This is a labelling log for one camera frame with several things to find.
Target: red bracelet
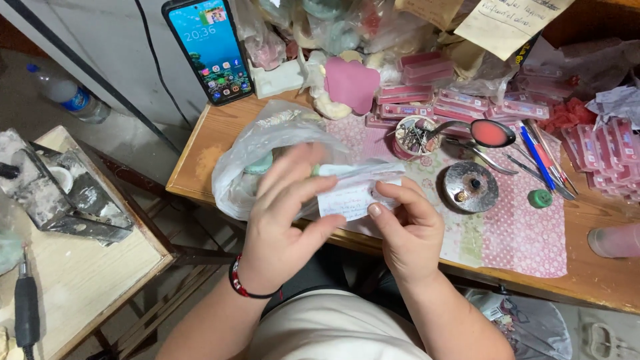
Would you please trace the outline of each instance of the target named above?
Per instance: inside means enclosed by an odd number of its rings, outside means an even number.
[[[270,293],[268,295],[256,295],[249,293],[244,286],[240,283],[240,279],[238,279],[238,263],[240,262],[240,258],[242,257],[242,253],[238,255],[236,261],[233,265],[229,267],[229,282],[231,282],[231,287],[236,291],[236,293],[244,296],[250,297],[251,299],[270,299],[273,295],[280,293],[280,300],[282,300],[282,286],[277,289],[275,292]]]

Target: bottle label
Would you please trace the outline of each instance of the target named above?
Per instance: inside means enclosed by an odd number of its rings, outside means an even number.
[[[89,103],[89,96],[91,95],[87,94],[79,86],[75,96],[65,102],[61,102],[60,105],[64,106],[68,111],[79,111]]]

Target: fingernail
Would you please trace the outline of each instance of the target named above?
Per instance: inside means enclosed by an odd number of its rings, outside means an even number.
[[[369,205],[369,207],[367,208],[367,212],[373,218],[378,216],[378,215],[380,215],[380,214],[382,214],[382,210],[380,210],[380,206],[378,204]]]

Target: pink floral paper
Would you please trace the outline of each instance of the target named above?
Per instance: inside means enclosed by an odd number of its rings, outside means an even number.
[[[327,121],[327,130],[352,150],[355,161],[368,158],[400,161],[390,151],[393,136],[385,136],[389,131],[365,127],[363,117],[350,115]],[[550,146],[554,155],[559,156],[559,143],[553,141]],[[553,204],[545,209],[530,206],[527,194],[544,185],[510,162],[502,155],[503,151],[534,168],[510,147],[486,149],[491,159],[519,174],[507,176],[489,168],[498,182],[500,197],[492,209],[477,214],[453,211],[438,194],[439,174],[460,159],[473,159],[469,152],[444,147],[428,157],[405,162],[406,175],[418,182],[445,220],[440,257],[468,266],[503,268],[537,277],[566,275],[564,199],[556,195]],[[380,237],[368,218],[349,222],[345,229]]]

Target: black phone case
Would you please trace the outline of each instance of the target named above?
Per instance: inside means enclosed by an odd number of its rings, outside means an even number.
[[[244,64],[244,68],[247,72],[247,79],[249,81],[249,84],[251,84],[251,91],[246,93],[246,94],[242,94],[242,96],[239,97],[235,97],[233,99],[228,99],[225,102],[215,102],[212,95],[209,93],[209,89],[207,87],[207,85],[200,79],[200,75],[198,73],[198,71],[196,70],[196,68],[193,66],[190,57],[189,57],[189,53],[187,52],[187,49],[184,47],[184,44],[182,43],[182,40],[180,39],[180,35],[178,35],[178,32],[175,30],[175,27],[173,26],[173,24],[171,23],[171,20],[169,19],[169,12],[171,12],[172,10],[176,10],[176,9],[180,9],[180,8],[185,8],[187,6],[191,6],[194,4],[199,4],[201,3],[203,0],[169,0],[166,3],[164,3],[162,5],[162,15],[164,17],[164,20],[166,21],[167,25],[169,25],[169,28],[171,29],[171,32],[173,33],[173,37],[175,38],[176,42],[178,43],[178,45],[180,45],[180,50],[182,50],[182,54],[184,55],[184,57],[186,58],[187,62],[189,63],[189,66],[191,67],[191,70],[193,71],[193,74],[196,76],[196,78],[198,79],[198,82],[200,83],[200,86],[202,86],[202,90],[205,92],[205,94],[207,94],[207,98],[209,98],[209,102],[213,105],[213,106],[223,106],[226,105],[230,102],[234,102],[236,100],[240,100],[240,99],[244,99],[247,96],[251,96],[253,95],[253,93],[255,92],[255,85],[253,84],[253,80],[251,79],[251,70],[249,68],[249,63],[246,60],[246,56],[244,55],[244,47],[240,44],[240,41],[238,41],[238,34],[236,33],[236,24],[234,22],[234,16],[231,13],[231,6],[229,6],[229,2],[227,0],[222,0],[222,2],[225,5],[225,8],[227,9],[227,16],[229,17],[229,21],[231,23],[231,29],[234,32],[234,38],[236,38],[236,44],[238,45],[238,49],[240,49],[240,59],[242,59],[243,64]]]

